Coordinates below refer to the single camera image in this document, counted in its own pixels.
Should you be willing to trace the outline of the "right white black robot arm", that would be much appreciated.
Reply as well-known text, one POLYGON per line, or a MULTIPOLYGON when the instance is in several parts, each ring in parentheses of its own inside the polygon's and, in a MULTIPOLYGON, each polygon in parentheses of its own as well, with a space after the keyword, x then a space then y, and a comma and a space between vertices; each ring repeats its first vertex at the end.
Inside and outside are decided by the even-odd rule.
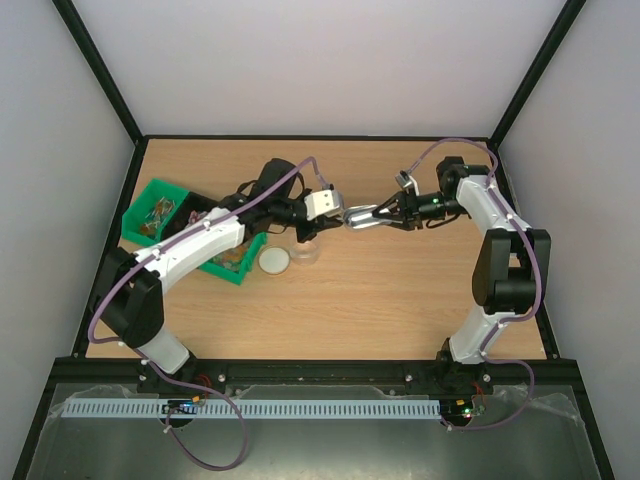
POLYGON ((379 224, 412 231, 434 229, 466 215, 483 237, 471 280, 474 305, 435 360, 435 384, 455 392, 479 378, 480 364, 507 326, 536 315, 546 288, 551 237, 521 219, 489 167, 446 157, 436 174, 438 191, 421 194, 412 176, 400 172, 400 192, 374 207, 372 217, 379 224))

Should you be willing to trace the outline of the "green bin of gummies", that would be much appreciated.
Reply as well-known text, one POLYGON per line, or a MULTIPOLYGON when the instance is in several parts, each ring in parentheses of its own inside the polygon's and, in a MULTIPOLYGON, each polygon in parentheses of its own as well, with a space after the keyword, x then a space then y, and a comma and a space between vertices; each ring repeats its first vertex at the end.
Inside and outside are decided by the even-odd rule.
POLYGON ((253 269, 254 262, 266 245, 267 239, 266 233, 260 233, 254 239, 212 257, 199 269, 234 285, 241 285, 253 269))

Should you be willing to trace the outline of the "black bin of lollipops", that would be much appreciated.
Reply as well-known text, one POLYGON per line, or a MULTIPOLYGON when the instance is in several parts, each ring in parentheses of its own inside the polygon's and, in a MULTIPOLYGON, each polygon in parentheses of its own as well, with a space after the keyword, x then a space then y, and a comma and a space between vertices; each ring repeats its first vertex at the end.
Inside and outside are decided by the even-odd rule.
POLYGON ((217 207, 218 201, 198 194, 190 192, 187 194, 177 212, 173 217, 173 226, 179 231, 198 222, 213 208, 217 207))

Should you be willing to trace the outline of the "green bin of sticks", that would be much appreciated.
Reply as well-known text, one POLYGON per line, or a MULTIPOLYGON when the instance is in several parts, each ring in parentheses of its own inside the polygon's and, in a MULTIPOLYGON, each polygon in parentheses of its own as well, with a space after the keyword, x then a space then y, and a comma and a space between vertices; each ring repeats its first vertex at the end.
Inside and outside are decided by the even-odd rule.
POLYGON ((159 243, 187 194, 183 187, 152 179, 122 215, 121 237, 143 247, 159 243))

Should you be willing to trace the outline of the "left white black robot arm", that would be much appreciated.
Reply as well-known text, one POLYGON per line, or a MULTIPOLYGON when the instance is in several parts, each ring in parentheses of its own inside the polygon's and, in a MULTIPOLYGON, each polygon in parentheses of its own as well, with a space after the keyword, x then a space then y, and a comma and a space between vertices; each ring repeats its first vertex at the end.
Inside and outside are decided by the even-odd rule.
POLYGON ((178 281, 273 225, 294 229, 300 243, 341 226, 342 195, 324 177, 317 178, 319 190, 303 187, 298 196, 291 194, 304 183, 302 169, 315 164, 312 157, 298 165, 273 158, 257 179, 217 201, 202 219, 133 253, 112 250, 96 281, 91 322, 107 325, 110 341, 123 343, 165 374, 177 374, 193 357, 164 320, 164 297, 178 281))

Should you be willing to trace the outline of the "metal candy scoop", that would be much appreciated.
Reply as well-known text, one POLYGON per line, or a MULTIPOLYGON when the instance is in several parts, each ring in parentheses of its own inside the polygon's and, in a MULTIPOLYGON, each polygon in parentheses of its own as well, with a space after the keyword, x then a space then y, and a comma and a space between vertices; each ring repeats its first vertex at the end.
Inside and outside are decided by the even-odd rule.
POLYGON ((344 226, 351 231, 360 231, 380 225, 379 219, 373 215, 376 205, 360 205, 346 209, 342 214, 344 226))

